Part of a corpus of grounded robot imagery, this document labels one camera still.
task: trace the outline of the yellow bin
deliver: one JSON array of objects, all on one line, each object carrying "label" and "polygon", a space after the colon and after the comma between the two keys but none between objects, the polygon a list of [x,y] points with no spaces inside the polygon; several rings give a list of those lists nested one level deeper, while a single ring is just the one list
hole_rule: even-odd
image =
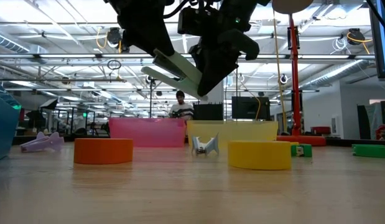
[{"label": "yellow bin", "polygon": [[192,136],[208,142],[218,134],[220,150],[228,147],[229,141],[275,141],[278,122],[275,121],[188,121],[188,140]]},{"label": "yellow bin", "polygon": [[230,141],[228,165],[243,169],[286,170],[292,163],[290,142]]}]

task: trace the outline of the green toy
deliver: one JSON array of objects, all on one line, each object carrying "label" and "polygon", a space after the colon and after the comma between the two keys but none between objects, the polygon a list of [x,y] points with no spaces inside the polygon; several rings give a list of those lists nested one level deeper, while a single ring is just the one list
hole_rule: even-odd
[{"label": "green toy", "polygon": [[312,146],[309,144],[292,145],[290,152],[292,156],[312,157]]},{"label": "green toy", "polygon": [[353,155],[363,157],[385,158],[385,146],[369,145],[369,144],[354,144]]}]

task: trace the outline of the black equipment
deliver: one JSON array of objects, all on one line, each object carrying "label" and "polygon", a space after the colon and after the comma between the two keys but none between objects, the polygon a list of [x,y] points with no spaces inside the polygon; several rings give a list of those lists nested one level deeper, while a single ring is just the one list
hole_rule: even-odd
[{"label": "black equipment", "polygon": [[171,115],[171,118],[181,118],[181,113],[173,111],[172,115]]},{"label": "black equipment", "polygon": [[31,111],[26,114],[29,118],[28,120],[28,128],[37,128],[42,129],[45,128],[45,118],[41,111]]},{"label": "black equipment", "polygon": [[257,111],[259,116],[257,119],[271,120],[269,111],[270,101],[268,97],[258,97],[259,102],[255,97],[232,97],[232,118],[233,119],[256,119]]},{"label": "black equipment", "polygon": [[223,121],[224,104],[194,104],[193,119],[196,121]]},{"label": "black equipment", "polygon": [[372,9],[371,24],[378,78],[385,78],[385,27],[383,25],[385,24],[385,1],[383,1],[383,5],[380,0],[367,2]]},{"label": "black equipment", "polygon": [[[153,57],[157,56],[155,49],[167,57],[175,53],[164,18],[175,15],[186,3],[199,6],[181,10],[178,28],[179,34],[201,37],[189,51],[202,73],[196,90],[199,96],[205,96],[238,67],[240,52],[246,53],[246,60],[257,58],[258,44],[243,32],[250,30],[249,20],[257,4],[266,6],[271,0],[223,0],[219,10],[211,6],[219,1],[184,0],[174,12],[164,16],[164,7],[174,0],[104,0],[118,14],[118,23],[124,29],[123,45],[135,45]],[[183,76],[183,68],[166,67],[174,75]]]}]

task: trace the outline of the person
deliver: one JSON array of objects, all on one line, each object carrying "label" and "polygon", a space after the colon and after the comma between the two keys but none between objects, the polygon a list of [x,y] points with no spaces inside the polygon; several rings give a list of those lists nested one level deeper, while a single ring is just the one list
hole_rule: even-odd
[{"label": "person", "polygon": [[173,105],[170,109],[169,115],[171,118],[181,118],[185,121],[191,120],[193,118],[193,107],[192,105],[186,104],[184,102],[185,94],[183,91],[177,91],[175,94],[177,97],[178,103]]}]

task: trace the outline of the computer monitor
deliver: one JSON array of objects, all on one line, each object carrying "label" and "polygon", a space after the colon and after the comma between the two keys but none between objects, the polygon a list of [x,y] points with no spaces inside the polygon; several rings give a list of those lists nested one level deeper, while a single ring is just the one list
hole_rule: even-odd
[{"label": "computer monitor", "polygon": [[[385,7],[382,0],[372,0],[372,3],[385,21]],[[378,78],[385,78],[385,28],[379,22],[373,11],[371,11],[371,23]]]},{"label": "computer monitor", "polygon": [[[260,111],[258,119],[271,120],[269,111],[270,101],[268,97],[258,97],[260,100]],[[259,102],[255,97],[232,97],[232,118],[233,119],[256,119]]]},{"label": "computer monitor", "polygon": [[223,121],[224,104],[194,104],[193,119],[197,121]]}]

